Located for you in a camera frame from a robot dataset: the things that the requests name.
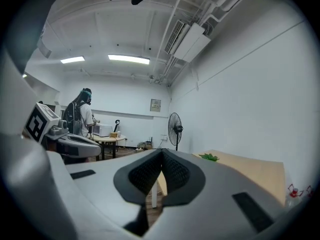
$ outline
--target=floor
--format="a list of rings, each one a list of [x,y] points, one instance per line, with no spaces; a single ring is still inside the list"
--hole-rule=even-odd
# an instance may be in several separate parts
[[[134,149],[128,149],[128,148],[118,148],[118,151],[116,152],[116,158],[121,158],[121,157],[126,157],[126,156],[130,156],[132,154],[135,154],[135,150]],[[112,159],[112,153],[109,152],[109,150],[106,148],[105,149],[105,159],[109,160]],[[90,157],[89,158],[89,162],[95,162],[96,158],[95,157]],[[148,222],[149,222],[149,227],[151,227],[156,220],[159,218],[159,216],[161,215],[162,212],[162,198],[163,198],[163,194],[160,191],[160,186],[159,184],[157,184],[157,189],[158,189],[158,194],[157,194],[157,206],[156,208],[152,208],[152,196],[151,196],[151,191],[150,193],[147,195],[146,199],[145,199],[145,206],[146,206],[146,214],[148,217]]]

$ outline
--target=wooden table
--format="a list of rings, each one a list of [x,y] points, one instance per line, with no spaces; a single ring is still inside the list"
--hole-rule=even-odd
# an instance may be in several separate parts
[[[98,135],[93,134],[92,137],[88,137],[88,139],[95,141],[96,143],[101,143],[102,145],[102,160],[105,160],[105,144],[112,143],[112,159],[116,158],[116,143],[122,141],[126,138],[126,136],[121,135],[119,138],[117,137],[100,137]]]
[[[233,154],[227,154],[216,150],[209,150],[203,153],[193,154],[201,158],[199,155],[212,154],[220,158],[217,163],[229,166],[245,175],[247,178],[255,182],[257,185],[272,194],[281,204],[285,205],[286,201],[286,180],[285,168],[282,162],[264,161],[252,158],[246,158]],[[161,191],[164,196],[168,194],[166,179],[161,172],[157,179]],[[157,189],[152,188],[152,193],[157,193]]]

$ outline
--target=microwave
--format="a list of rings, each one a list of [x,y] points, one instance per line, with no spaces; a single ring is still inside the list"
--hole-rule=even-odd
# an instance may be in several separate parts
[[[100,137],[108,137],[110,133],[112,133],[112,126],[106,124],[96,124],[93,127],[93,134],[98,135]]]

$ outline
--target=ceiling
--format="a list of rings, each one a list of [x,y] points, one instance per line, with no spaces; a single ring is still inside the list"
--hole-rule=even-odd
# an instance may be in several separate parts
[[[161,40],[177,0],[57,0],[45,25],[43,43],[52,50],[49,59],[39,52],[31,63],[57,64],[66,75],[85,74],[155,79],[162,74],[169,56],[161,51]],[[177,20],[190,20],[204,0],[181,0],[170,24],[167,39]],[[150,58],[150,65],[110,61],[108,54]],[[60,60],[84,56],[85,61],[64,64]],[[184,65],[178,61],[167,82]]]

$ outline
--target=ceiling light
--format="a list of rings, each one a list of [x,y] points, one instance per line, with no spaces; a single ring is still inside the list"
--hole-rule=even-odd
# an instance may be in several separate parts
[[[85,60],[85,58],[83,56],[81,56],[81,57],[75,57],[75,58],[62,59],[61,62],[63,64],[66,64],[66,63],[71,63],[71,62],[83,62],[84,60]]]
[[[123,62],[135,62],[141,64],[149,65],[150,59],[149,58],[141,58],[141,57],[134,57],[134,56],[125,56],[125,55],[108,55],[109,59],[112,61],[123,61]]]

